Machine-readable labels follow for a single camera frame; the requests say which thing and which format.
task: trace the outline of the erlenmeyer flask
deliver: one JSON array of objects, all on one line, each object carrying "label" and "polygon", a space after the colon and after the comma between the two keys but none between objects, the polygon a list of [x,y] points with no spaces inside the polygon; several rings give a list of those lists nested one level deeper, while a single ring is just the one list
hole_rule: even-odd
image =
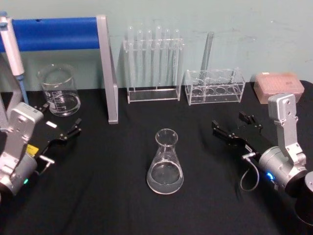
[{"label": "erlenmeyer flask", "polygon": [[156,134],[158,150],[147,173],[147,183],[156,193],[176,192],[184,176],[175,152],[178,135],[171,129],[162,129]]}]

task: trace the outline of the glass beaker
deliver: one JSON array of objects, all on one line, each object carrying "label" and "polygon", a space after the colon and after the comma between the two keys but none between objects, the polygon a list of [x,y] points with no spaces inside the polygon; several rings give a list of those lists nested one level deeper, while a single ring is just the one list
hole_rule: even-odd
[{"label": "glass beaker", "polygon": [[50,111],[61,117],[74,114],[80,99],[74,81],[74,68],[66,64],[51,64],[37,73]]},{"label": "glass beaker", "polygon": [[174,193],[184,181],[175,151],[177,140],[177,133],[171,129],[162,129],[156,134],[159,146],[147,173],[147,183],[156,193]]}]

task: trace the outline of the blue led light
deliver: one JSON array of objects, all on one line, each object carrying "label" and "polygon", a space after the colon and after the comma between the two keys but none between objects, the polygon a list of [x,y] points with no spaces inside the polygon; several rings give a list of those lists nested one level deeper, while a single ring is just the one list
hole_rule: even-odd
[{"label": "blue led light", "polygon": [[271,173],[266,173],[267,177],[270,179],[270,180],[274,180],[275,177],[271,174]]}]

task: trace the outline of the black table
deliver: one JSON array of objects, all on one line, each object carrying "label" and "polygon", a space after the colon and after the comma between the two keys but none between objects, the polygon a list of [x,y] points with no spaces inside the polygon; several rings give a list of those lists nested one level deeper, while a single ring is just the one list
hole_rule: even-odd
[{"label": "black table", "polygon": [[[297,104],[298,141],[313,169],[313,85]],[[119,92],[119,124],[109,125],[104,90],[79,91],[82,106],[64,118],[45,118],[67,127],[82,118],[82,134],[66,147],[46,154],[53,165],[32,179],[13,199],[0,206],[4,235],[282,235],[311,234],[293,213],[295,200],[275,192],[265,178],[251,193],[238,189],[247,169],[239,152],[212,135],[216,119],[235,128],[238,112],[254,114],[263,135],[277,143],[267,105],[247,84],[241,103],[188,106],[184,92],[177,101],[127,104]],[[32,105],[42,93],[29,94]],[[176,152],[184,173],[181,189],[158,195],[148,187],[146,173],[157,151],[155,134],[171,128],[179,136]],[[251,185],[255,176],[248,175]]]}]

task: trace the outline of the blue metal bar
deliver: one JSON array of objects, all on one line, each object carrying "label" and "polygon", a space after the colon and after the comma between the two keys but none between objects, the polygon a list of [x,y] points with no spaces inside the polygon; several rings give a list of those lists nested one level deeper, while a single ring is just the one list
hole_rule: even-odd
[{"label": "blue metal bar", "polygon": [[[96,17],[12,21],[20,51],[99,48]],[[0,38],[0,52],[5,52]]]}]

